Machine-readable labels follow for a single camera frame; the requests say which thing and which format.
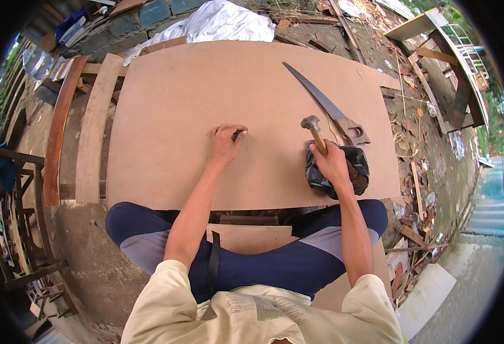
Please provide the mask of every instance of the shirt sleeve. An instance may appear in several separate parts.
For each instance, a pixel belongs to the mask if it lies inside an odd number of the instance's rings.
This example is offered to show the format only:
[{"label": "shirt sleeve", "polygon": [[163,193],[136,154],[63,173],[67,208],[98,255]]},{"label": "shirt sleeve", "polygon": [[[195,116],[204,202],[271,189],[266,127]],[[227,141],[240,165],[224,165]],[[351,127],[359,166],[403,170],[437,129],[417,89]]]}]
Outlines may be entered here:
[{"label": "shirt sleeve", "polygon": [[342,313],[351,314],[360,320],[360,325],[367,325],[380,342],[403,342],[384,283],[376,275],[363,275],[357,280],[342,302]]},{"label": "shirt sleeve", "polygon": [[135,301],[122,334],[122,343],[161,340],[165,325],[196,320],[197,304],[187,268],[177,260],[160,263]]}]

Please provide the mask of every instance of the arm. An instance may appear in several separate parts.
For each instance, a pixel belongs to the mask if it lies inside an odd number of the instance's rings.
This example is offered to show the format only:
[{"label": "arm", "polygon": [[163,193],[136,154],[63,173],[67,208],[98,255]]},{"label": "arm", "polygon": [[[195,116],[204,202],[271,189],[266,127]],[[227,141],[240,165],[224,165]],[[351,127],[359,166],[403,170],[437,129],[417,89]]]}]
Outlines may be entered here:
[{"label": "arm", "polygon": [[[231,137],[237,131],[240,133],[233,142]],[[217,182],[223,170],[240,152],[247,132],[247,127],[230,124],[222,124],[212,130],[212,155],[202,177],[175,219],[166,242],[164,260],[180,261],[189,271],[206,230]]]},{"label": "arm", "polygon": [[348,273],[349,284],[353,287],[357,279],[374,272],[372,244],[365,219],[355,199],[353,186],[349,180],[345,153],[340,148],[324,139],[328,155],[321,154],[316,145],[309,148],[322,175],[332,183],[342,213],[342,258]]}]

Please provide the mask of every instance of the left hand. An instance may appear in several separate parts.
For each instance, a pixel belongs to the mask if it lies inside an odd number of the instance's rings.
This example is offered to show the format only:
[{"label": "left hand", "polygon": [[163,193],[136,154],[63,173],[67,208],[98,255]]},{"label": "left hand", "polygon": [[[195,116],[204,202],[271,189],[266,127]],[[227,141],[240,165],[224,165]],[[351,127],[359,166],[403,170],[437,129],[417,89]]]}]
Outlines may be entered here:
[{"label": "left hand", "polygon": [[[232,136],[240,131],[235,141]],[[244,137],[248,134],[248,128],[239,124],[222,124],[212,129],[212,156],[210,162],[219,164],[225,168],[239,155]]]}]

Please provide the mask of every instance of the black plastic bag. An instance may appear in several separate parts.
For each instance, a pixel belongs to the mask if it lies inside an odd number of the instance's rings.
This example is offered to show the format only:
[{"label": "black plastic bag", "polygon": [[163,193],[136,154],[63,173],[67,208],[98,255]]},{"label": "black plastic bag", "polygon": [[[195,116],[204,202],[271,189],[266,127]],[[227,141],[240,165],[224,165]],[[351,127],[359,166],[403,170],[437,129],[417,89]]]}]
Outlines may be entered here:
[{"label": "black plastic bag", "polygon": [[[307,148],[305,148],[305,178],[312,189],[321,188],[330,198],[337,200],[338,195],[334,187],[319,171],[313,153],[309,150],[310,144],[315,144],[315,140],[309,141]],[[361,148],[353,146],[340,146],[339,148],[345,152],[345,158],[351,163],[351,166],[348,164],[349,179],[352,181],[353,192],[360,196],[369,186],[369,165],[366,162],[365,152]]]}]

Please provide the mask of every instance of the black strap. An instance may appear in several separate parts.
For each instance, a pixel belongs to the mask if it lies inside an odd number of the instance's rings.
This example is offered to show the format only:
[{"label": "black strap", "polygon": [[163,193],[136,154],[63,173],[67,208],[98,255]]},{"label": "black strap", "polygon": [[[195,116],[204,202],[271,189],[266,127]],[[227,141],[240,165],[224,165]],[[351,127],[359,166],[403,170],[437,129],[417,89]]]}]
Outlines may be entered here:
[{"label": "black strap", "polygon": [[219,252],[221,246],[219,245],[219,233],[212,231],[213,244],[212,251],[210,252],[210,259],[208,261],[208,285],[210,287],[210,294],[215,294],[215,284],[217,281],[217,270],[219,266]]}]

